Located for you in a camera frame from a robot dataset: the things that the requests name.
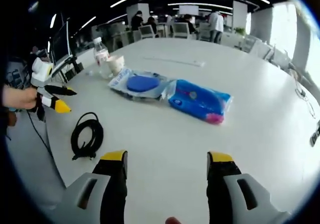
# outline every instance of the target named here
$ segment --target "coiled cable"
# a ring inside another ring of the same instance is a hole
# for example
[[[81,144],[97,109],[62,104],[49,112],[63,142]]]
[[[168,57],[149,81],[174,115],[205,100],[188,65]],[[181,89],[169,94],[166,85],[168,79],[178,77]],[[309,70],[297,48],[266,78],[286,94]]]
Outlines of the coiled cable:
[[[86,120],[80,123],[81,119],[86,115],[92,114],[95,119]],[[92,130],[92,137],[88,143],[83,143],[82,147],[78,145],[78,138],[83,129],[89,127]],[[96,157],[96,151],[100,148],[103,141],[104,129],[99,123],[98,116],[93,112],[88,112],[80,117],[71,135],[71,147],[74,152],[72,160],[77,160],[80,157],[89,157],[90,159]]]

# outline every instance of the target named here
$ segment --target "cable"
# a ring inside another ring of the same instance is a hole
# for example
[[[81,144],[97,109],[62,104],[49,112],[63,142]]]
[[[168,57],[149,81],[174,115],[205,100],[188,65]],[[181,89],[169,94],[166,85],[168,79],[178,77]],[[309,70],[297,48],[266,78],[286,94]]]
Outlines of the cable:
[[[299,89],[298,87],[298,81],[296,80],[296,78],[294,79],[295,80],[295,85],[296,85],[296,89],[295,89],[295,93],[296,95],[298,95],[298,97],[302,100],[304,100],[308,106],[308,109],[309,109],[309,113],[310,115],[315,119],[316,118],[316,113],[315,113],[315,110],[312,106],[312,104],[310,103],[307,95],[306,95],[306,92],[301,88]]]
[[[81,119],[86,116],[92,114],[95,116],[95,120],[86,120],[83,123],[79,124]],[[80,133],[85,129],[86,127],[89,127],[92,130],[92,137],[91,140],[86,144],[83,143],[82,147],[79,148],[78,145],[78,138]],[[93,112],[88,112],[80,117],[78,122],[76,123],[76,126],[72,132],[71,135],[71,147],[72,151],[74,152],[74,157],[72,160],[77,160],[79,157],[90,157],[90,159],[96,157],[96,151],[100,148],[103,141],[103,132],[104,129],[99,123],[98,116]]]
[[[47,147],[45,141],[43,140],[43,138],[41,137],[41,135],[40,135],[39,132],[37,131],[36,127],[34,126],[34,123],[33,123],[32,119],[31,119],[31,116],[30,116],[30,114],[29,114],[29,111],[27,111],[27,114],[28,114],[28,116],[29,116],[29,119],[30,119],[30,121],[31,121],[31,124],[32,124],[34,130],[36,131],[37,135],[38,135],[39,138],[41,139],[41,141],[42,141],[42,143],[44,144],[44,146],[45,146],[46,150],[48,151],[49,155],[53,158],[54,156],[52,155],[49,147]]]

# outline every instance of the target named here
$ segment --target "desk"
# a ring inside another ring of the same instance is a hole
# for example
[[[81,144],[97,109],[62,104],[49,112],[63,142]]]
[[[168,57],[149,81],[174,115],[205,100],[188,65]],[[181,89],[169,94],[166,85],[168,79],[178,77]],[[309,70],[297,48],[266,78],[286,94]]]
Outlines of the desk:
[[[72,112],[46,111],[50,146],[66,186],[91,172],[101,155],[126,149],[128,223],[164,223],[173,215],[182,223],[208,223],[206,154],[215,150],[232,155],[243,173],[269,190],[280,210],[292,211],[311,190],[320,168],[320,143],[309,144],[317,121],[287,73],[242,51],[195,40],[145,39],[113,54],[124,55],[132,69],[184,78],[228,92],[234,100],[225,122],[214,126],[168,106],[129,101],[82,71],[69,83],[78,95],[63,97]],[[164,56],[206,64],[149,59]],[[306,92],[319,117],[319,105]],[[71,133],[88,111],[99,116],[103,145],[93,161],[72,161]]]

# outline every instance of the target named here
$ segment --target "bottle cap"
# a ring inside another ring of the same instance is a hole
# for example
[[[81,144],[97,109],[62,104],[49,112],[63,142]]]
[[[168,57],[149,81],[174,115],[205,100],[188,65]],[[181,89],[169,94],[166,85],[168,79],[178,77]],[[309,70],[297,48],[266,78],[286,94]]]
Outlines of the bottle cap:
[[[98,37],[93,40],[93,43],[97,44],[97,43],[100,43],[101,41],[102,41],[101,37]]]

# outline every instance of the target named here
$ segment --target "plastic bag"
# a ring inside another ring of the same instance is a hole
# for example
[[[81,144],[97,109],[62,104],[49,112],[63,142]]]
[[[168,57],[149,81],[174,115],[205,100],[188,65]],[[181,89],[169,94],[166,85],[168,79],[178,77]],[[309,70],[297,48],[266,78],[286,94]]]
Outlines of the plastic bag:
[[[172,81],[166,89],[169,104],[210,124],[221,124],[232,101],[231,95],[200,87],[186,80]]]

